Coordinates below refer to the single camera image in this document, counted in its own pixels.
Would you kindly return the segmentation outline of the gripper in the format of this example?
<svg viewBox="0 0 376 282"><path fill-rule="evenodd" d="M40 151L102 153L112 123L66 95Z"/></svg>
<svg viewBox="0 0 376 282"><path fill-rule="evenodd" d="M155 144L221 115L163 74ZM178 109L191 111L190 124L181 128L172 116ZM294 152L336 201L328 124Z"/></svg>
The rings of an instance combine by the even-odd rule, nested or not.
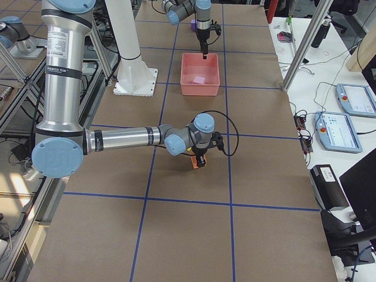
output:
<svg viewBox="0 0 376 282"><path fill-rule="evenodd" d="M200 43L200 50L203 59L207 59L208 44L211 31L215 31L217 36L221 35L221 26L216 21L209 19L206 21L196 20L196 37Z"/></svg>
<svg viewBox="0 0 376 282"><path fill-rule="evenodd" d="M196 156L196 166L198 168L205 167L205 154L209 149L214 147L218 148L219 151L224 151L223 137L219 132L213 132L210 138L206 138L192 147L192 151Z"/></svg>

